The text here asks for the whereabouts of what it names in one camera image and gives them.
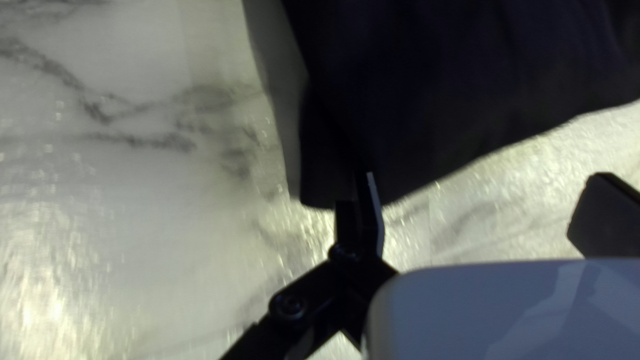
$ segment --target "white marble tile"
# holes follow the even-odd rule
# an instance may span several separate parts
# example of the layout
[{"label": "white marble tile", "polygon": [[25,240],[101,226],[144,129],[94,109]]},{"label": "white marble tile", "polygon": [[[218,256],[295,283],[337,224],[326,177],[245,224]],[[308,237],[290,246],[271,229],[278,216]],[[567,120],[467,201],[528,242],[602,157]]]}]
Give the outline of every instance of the white marble tile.
[{"label": "white marble tile", "polygon": [[[9,0],[0,24],[0,358],[216,358],[323,259],[332,214],[287,193],[304,74],[285,30],[254,54],[236,0]],[[582,117],[425,187],[385,209],[385,257],[578,256],[580,189],[640,185],[639,125],[638,106]],[[357,353],[314,356],[334,358]]]}]

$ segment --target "black metal bracket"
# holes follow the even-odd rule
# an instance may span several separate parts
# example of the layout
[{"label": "black metal bracket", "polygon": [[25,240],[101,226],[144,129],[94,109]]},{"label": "black metal bracket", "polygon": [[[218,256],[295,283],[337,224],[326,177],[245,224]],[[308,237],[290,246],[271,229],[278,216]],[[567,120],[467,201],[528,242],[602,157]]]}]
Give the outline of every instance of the black metal bracket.
[{"label": "black metal bracket", "polygon": [[612,173],[593,174],[567,238],[587,258],[640,256],[640,192]]},{"label": "black metal bracket", "polygon": [[355,177],[356,199],[335,205],[328,259],[276,293],[268,313],[221,360],[302,360],[339,331],[360,350],[369,304],[397,272],[381,258],[384,223],[373,174]]}]

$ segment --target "screw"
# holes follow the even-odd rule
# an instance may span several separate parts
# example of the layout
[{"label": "screw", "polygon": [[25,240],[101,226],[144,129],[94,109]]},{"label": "screw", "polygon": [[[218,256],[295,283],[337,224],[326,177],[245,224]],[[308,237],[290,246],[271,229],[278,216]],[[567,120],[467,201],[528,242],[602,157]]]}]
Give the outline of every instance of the screw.
[{"label": "screw", "polygon": [[307,310],[307,301],[295,294],[281,294],[275,299],[278,315],[285,320],[301,318]]},{"label": "screw", "polygon": [[358,249],[349,245],[335,244],[334,246],[332,246],[331,250],[334,256],[337,256],[339,259],[357,262],[361,258]]}]

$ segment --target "white device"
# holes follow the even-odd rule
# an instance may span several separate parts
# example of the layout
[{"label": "white device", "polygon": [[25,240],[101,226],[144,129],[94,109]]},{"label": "white device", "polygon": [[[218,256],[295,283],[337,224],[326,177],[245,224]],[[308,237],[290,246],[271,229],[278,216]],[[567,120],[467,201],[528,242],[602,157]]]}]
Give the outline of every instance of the white device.
[{"label": "white device", "polygon": [[640,259],[429,268],[377,292],[368,360],[640,359]]}]

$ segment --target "gray marble veining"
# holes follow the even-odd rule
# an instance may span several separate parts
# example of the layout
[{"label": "gray marble veining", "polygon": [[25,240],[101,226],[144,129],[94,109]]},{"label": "gray marble veining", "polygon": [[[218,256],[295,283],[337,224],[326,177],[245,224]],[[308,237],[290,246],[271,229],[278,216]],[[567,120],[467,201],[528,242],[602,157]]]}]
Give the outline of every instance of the gray marble veining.
[{"label": "gray marble veining", "polygon": [[[332,214],[288,191],[304,74],[283,19],[271,0],[0,1],[0,358],[216,358],[324,258]],[[386,207],[385,258],[579,257],[587,176],[640,185],[638,109]],[[357,356],[338,337],[314,358]]]}]

